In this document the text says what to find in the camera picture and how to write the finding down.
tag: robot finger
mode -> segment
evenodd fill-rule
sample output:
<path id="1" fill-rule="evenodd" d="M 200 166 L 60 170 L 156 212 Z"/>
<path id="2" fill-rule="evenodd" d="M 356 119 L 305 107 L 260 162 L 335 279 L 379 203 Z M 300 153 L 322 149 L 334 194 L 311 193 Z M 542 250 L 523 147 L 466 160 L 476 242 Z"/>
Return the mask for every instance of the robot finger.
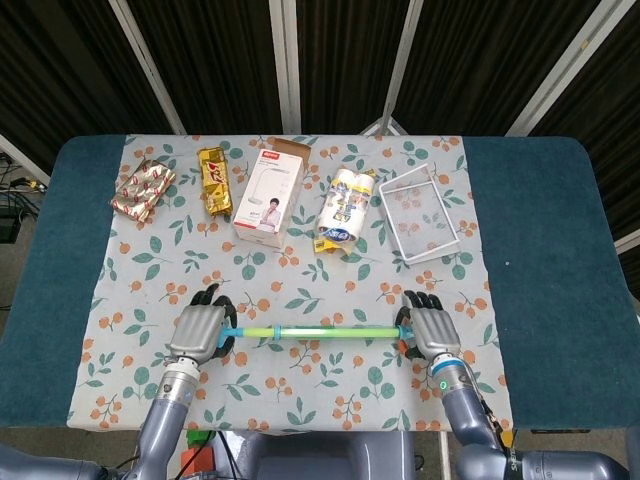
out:
<path id="1" fill-rule="evenodd" d="M 411 300 L 411 305 L 413 307 L 415 308 L 422 307 L 422 302 L 414 292 L 412 292 L 411 290 L 405 290 L 404 294 L 407 296 L 409 300 Z"/>
<path id="2" fill-rule="evenodd" d="M 236 341 L 236 337 L 228 337 L 222 348 L 216 348 L 216 351 L 213 352 L 213 358 L 224 358 L 229 355 L 229 352 L 233 348 L 233 345 Z"/>
<path id="3" fill-rule="evenodd" d="M 442 303 L 440 303 L 440 299 L 438 297 L 436 297 L 435 295 L 429 295 L 429 300 L 431 300 L 433 308 L 435 308 L 436 310 L 442 310 Z"/>
<path id="4" fill-rule="evenodd" d="M 404 356 L 409 360 L 413 360 L 414 358 L 424 358 L 424 355 L 422 355 L 422 352 L 420 352 L 420 349 L 418 347 L 410 348 L 405 352 Z"/>
<path id="5" fill-rule="evenodd" d="M 205 290 L 204 295 L 200 297 L 200 305 L 209 305 L 211 303 L 211 300 L 213 300 L 213 294 L 219 286 L 220 285 L 217 283 L 210 285 L 209 288 Z"/>
<path id="6" fill-rule="evenodd" d="M 411 320 L 410 312 L 411 310 L 409 309 L 409 307 L 401 307 L 400 310 L 398 310 L 398 315 L 396 315 L 396 321 L 394 325 L 398 327 L 402 325 L 402 322 L 404 322 L 405 319 Z"/>
<path id="7" fill-rule="evenodd" d="M 193 296 L 193 298 L 191 299 L 190 305 L 200 305 L 200 299 L 202 298 L 203 295 L 204 295 L 204 291 L 198 290 Z"/>
<path id="8" fill-rule="evenodd" d="M 434 308 L 434 305 L 431 303 L 431 297 L 424 292 L 418 292 L 418 297 L 420 297 L 420 301 L 425 308 Z"/>
<path id="9" fill-rule="evenodd" d="M 226 295 L 220 295 L 218 298 L 216 298 L 216 301 L 213 302 L 213 305 L 215 305 L 216 307 L 226 307 L 227 305 L 233 306 L 233 303 L 231 303 L 231 300 Z"/>
<path id="10" fill-rule="evenodd" d="M 236 313 L 236 307 L 233 305 L 225 305 L 224 316 L 229 318 L 229 323 L 231 323 L 232 328 L 236 328 L 238 326 L 238 314 Z"/>

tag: table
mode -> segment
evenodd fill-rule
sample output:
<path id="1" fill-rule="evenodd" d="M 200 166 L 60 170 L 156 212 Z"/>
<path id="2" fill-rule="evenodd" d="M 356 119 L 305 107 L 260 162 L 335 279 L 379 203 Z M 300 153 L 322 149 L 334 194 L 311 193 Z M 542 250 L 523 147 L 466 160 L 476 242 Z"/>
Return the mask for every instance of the table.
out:
<path id="1" fill-rule="evenodd" d="M 636 361 L 638 327 L 588 157 L 568 139 L 463 140 L 516 425 L 626 425 L 637 413 L 633 375 L 615 358 L 591 353 L 616 346 L 621 356 Z M 112 213 L 103 201 L 113 191 L 124 141 L 80 138 L 61 152 L 0 352 L 2 362 L 11 359 L 13 365 L 4 393 L 19 392 L 21 398 L 15 402 L 8 400 L 15 396 L 3 396 L 3 422 L 60 424 L 66 417 L 75 377 L 69 370 L 78 362 L 80 330 L 110 233 Z M 558 158 L 571 168 L 558 170 Z M 549 174 L 551 166 L 554 175 Z M 93 195 L 78 205 L 83 223 L 71 228 L 67 220 L 67 230 L 60 231 L 66 207 L 75 200 L 66 187 L 78 180 Z M 55 255 L 48 244 L 56 246 Z M 597 288 L 585 274 L 593 271 L 602 282 Z M 43 301 L 34 304 L 29 293 L 39 285 L 47 288 Z M 596 292 L 601 294 L 598 301 Z M 603 325 L 599 319 L 605 312 L 612 320 Z M 577 325 L 583 337 L 575 335 Z M 550 327 L 554 335 L 549 335 Z M 60 373 L 55 382 L 49 381 L 53 368 Z M 599 382 L 611 378 L 606 395 L 600 393 Z M 44 392 L 50 401 L 43 401 Z M 576 404 L 578 398 L 583 401 Z M 603 408 L 611 399 L 619 408 Z"/>
<path id="2" fill-rule="evenodd" d="M 283 248 L 240 240 L 229 218 L 211 218 L 201 200 L 197 151 L 220 145 L 238 205 L 260 147 L 273 137 L 130 137 L 123 181 L 142 158 L 176 172 L 146 223 L 115 215 L 98 276 L 70 426 L 135 429 L 146 416 L 180 312 L 213 282 L 236 304 L 240 326 L 392 326 L 404 289 L 436 293 L 454 322 L 478 384 L 504 428 L 512 423 L 494 325 L 480 228 L 464 146 L 457 137 L 297 138 L 312 146 L 303 188 Z M 341 165 L 375 170 L 378 184 L 428 162 L 462 238 L 461 251 L 407 265 L 397 251 L 381 199 L 374 195 L 350 255 L 314 254 L 315 220 Z M 436 241 L 444 212 L 428 191 L 392 195 L 407 240 Z M 290 430 L 439 430 L 449 428 L 426 363 L 409 364 L 395 342 L 259 341 L 241 338 L 231 354 L 202 367 L 187 423 L 200 428 Z"/>

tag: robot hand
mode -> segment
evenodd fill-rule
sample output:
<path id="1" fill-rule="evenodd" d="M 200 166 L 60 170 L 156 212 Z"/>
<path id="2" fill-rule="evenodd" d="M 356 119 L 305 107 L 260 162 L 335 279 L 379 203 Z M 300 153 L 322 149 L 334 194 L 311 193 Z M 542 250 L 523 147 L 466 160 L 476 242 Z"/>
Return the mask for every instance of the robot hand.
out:
<path id="1" fill-rule="evenodd" d="M 228 297 L 222 295 L 215 301 L 213 294 L 219 285 L 214 283 L 206 290 L 196 292 L 180 315 L 178 326 L 171 339 L 170 350 L 174 357 L 189 357 L 198 365 L 211 358 L 229 354 L 235 342 L 228 337 L 222 347 L 217 347 L 220 330 L 225 322 L 238 326 L 236 309 Z"/>
<path id="2" fill-rule="evenodd" d="M 404 294 L 413 308 L 404 306 L 396 317 L 396 326 L 408 325 L 413 329 L 413 338 L 399 342 L 399 348 L 409 359 L 424 358 L 427 362 L 443 353 L 458 356 L 460 337 L 451 317 L 442 309 L 435 295 L 405 290 Z"/>

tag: red and gold packaging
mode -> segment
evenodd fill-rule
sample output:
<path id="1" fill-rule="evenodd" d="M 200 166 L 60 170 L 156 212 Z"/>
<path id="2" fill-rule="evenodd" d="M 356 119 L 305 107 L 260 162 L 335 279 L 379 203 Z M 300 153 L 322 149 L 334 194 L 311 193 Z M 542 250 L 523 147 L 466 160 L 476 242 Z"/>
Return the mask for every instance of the red and gold packaging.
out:
<path id="1" fill-rule="evenodd" d="M 111 199 L 114 210 L 144 222 L 176 174 L 155 160 L 145 160 Z"/>

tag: floral tablecloth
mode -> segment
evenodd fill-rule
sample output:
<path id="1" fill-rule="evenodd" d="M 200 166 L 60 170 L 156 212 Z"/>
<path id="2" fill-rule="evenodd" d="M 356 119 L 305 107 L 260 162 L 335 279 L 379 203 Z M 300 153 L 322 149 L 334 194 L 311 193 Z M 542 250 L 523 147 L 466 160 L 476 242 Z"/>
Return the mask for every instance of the floral tablecloth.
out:
<path id="1" fill-rule="evenodd" d="M 282 249 L 239 240 L 229 218 L 211 218 L 201 198 L 196 152 L 221 146 L 234 203 L 267 136 L 129 136 L 115 187 L 143 158 L 177 177 L 145 223 L 114 214 L 104 264 L 78 352 L 68 424 L 138 429 L 163 371 L 180 312 L 213 282 L 236 304 L 240 326 L 385 325 L 403 289 L 437 294 L 460 334 L 464 359 L 503 427 L 512 423 L 480 229 L 459 137 L 287 137 L 311 145 L 304 185 Z M 349 256 L 315 255 L 311 237 L 336 169 L 375 169 L 380 183 L 422 163 L 461 238 L 455 255 L 409 267 L 374 196 L 362 240 Z M 424 207 L 407 199 L 407 209 Z M 407 225 L 406 234 L 422 228 Z M 202 367 L 187 423 L 201 429 L 449 429 L 426 365 L 388 340 L 280 342 L 238 339 Z"/>

